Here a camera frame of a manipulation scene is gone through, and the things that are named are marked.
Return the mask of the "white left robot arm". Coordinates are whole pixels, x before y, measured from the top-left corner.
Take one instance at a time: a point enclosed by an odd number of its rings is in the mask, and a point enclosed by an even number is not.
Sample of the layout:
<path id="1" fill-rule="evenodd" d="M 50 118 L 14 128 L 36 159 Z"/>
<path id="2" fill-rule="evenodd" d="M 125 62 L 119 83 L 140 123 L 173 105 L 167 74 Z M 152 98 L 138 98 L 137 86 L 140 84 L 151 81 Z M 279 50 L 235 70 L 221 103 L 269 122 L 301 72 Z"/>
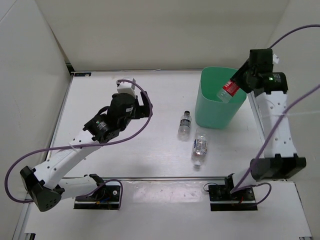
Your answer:
<path id="1" fill-rule="evenodd" d="M 108 198 L 108 188 L 97 174 L 64 179 L 64 176 L 91 153 L 99 150 L 124 131 L 131 120 L 147 118 L 151 104 L 146 93 L 137 96 L 115 93 L 109 106 L 101 108 L 70 142 L 45 162 L 30 168 L 25 166 L 20 175 L 27 192 L 41 212 L 56 206 L 61 200 L 80 197 L 100 202 Z"/>

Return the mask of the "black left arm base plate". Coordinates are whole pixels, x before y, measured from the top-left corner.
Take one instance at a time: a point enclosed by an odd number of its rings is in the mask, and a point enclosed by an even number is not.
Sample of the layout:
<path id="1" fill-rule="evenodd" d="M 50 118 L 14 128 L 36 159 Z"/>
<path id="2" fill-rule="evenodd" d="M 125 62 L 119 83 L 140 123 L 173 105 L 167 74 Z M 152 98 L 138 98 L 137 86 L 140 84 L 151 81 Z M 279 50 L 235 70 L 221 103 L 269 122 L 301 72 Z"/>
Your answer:
<path id="1" fill-rule="evenodd" d="M 75 210 L 119 210 L 122 205 L 123 184 L 117 179 L 101 183 L 102 187 L 88 196 L 75 198 Z"/>

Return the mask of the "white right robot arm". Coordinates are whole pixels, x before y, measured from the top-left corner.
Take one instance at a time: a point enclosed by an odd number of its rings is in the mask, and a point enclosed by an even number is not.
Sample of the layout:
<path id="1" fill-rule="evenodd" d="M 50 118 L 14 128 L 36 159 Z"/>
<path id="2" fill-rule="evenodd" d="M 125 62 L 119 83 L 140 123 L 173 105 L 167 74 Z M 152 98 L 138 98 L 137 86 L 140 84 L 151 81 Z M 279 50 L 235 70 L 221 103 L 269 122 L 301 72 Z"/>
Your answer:
<path id="1" fill-rule="evenodd" d="M 249 167 L 226 178 L 224 193 L 238 199 L 243 189 L 259 182 L 285 180 L 307 165 L 294 146 L 287 112 L 288 83 L 283 72 L 275 72 L 272 49 L 252 49 L 248 60 L 231 77 L 246 93 L 253 93 L 260 112 L 264 143 Z"/>

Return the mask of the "clear bottle red label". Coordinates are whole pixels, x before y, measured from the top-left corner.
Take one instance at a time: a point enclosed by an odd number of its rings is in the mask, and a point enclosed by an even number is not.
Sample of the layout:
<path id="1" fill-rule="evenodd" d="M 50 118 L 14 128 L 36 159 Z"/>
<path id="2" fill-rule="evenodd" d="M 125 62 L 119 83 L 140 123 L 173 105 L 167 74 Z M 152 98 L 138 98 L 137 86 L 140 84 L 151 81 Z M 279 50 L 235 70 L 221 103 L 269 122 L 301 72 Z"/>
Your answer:
<path id="1" fill-rule="evenodd" d="M 222 103 L 237 103 L 241 100 L 239 96 L 240 87 L 233 80 L 226 82 L 217 93 L 217 99 Z"/>

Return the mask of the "clear bottle black label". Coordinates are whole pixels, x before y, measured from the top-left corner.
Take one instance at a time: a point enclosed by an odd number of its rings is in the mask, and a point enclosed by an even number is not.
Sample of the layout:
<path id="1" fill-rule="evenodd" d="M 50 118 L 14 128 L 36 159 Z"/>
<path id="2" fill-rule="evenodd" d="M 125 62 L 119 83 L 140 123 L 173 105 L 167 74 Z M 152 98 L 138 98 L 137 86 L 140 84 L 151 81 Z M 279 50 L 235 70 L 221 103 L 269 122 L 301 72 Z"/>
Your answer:
<path id="1" fill-rule="evenodd" d="M 186 141 L 188 140 L 191 133 L 191 123 L 192 117 L 190 112 L 186 110 L 182 117 L 180 118 L 179 128 L 178 128 L 178 137 L 180 140 Z"/>

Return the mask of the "clear bottle blue white label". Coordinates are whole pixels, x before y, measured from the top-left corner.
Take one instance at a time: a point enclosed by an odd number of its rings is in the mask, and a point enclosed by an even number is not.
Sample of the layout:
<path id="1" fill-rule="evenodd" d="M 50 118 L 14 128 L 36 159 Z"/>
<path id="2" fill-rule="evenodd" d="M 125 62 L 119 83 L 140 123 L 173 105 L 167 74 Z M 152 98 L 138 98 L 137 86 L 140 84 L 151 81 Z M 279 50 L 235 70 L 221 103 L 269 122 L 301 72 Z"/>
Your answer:
<path id="1" fill-rule="evenodd" d="M 195 132 L 191 153 L 193 166 L 196 169 L 199 169 L 206 160 L 208 142 L 209 137 L 207 132 L 202 128 L 198 128 Z"/>

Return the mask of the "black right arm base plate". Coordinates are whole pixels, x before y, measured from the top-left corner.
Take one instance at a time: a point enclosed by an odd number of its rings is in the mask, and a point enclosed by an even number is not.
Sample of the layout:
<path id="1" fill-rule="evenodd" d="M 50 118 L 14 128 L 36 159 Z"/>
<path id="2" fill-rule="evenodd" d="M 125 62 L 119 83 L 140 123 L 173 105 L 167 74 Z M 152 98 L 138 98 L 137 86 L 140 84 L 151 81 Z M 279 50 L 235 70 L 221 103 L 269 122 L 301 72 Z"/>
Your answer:
<path id="1" fill-rule="evenodd" d="M 203 186 L 209 194 L 211 212 L 257 211 L 253 188 L 246 188 L 231 194 L 225 184 L 209 182 Z"/>

